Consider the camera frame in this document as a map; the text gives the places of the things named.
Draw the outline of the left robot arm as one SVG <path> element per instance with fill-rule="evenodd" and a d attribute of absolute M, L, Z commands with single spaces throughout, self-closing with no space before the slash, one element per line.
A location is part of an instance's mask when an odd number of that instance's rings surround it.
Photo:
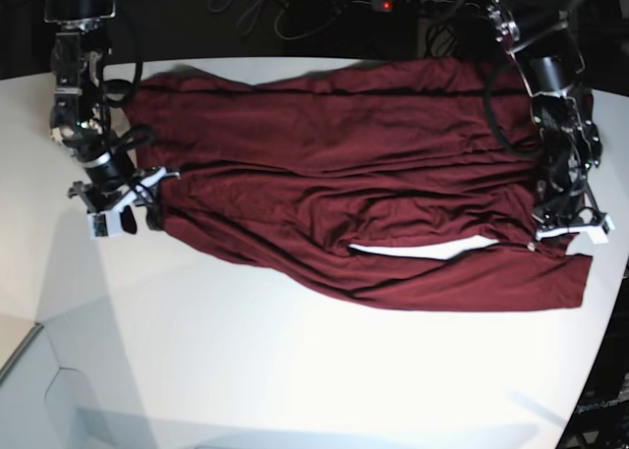
<path fill-rule="evenodd" d="M 453 0 L 450 20 L 468 0 Z M 483 90 L 486 121 L 496 141 L 511 155 L 539 161 L 537 200 L 532 209 L 538 242 L 564 235 L 587 235 L 604 244 L 614 225 L 600 210 L 589 172 L 600 165 L 602 143 L 593 121 L 594 100 L 585 86 L 585 61 L 571 17 L 586 0 L 479 0 L 506 60 L 492 71 Z M 530 100 L 541 144 L 528 149 L 509 141 L 491 108 L 492 87 L 514 69 Z"/>

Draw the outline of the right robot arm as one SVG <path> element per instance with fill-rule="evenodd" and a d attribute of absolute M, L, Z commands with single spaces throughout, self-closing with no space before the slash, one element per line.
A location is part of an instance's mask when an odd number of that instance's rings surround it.
<path fill-rule="evenodd" d="M 143 56 L 134 42 L 132 79 L 104 76 L 112 49 L 106 22 L 118 13 L 117 0 L 45 0 L 44 20 L 58 28 L 50 56 L 55 78 L 50 135 L 88 177 L 74 183 L 67 196 L 84 204 L 94 239 L 136 234 L 136 207 L 145 209 L 150 230 L 160 230 L 158 186 L 179 174 L 162 166 L 135 166 L 130 154 L 153 142 L 150 126 L 134 125 L 122 135 L 112 126 L 112 110 L 133 100 L 143 75 Z"/>

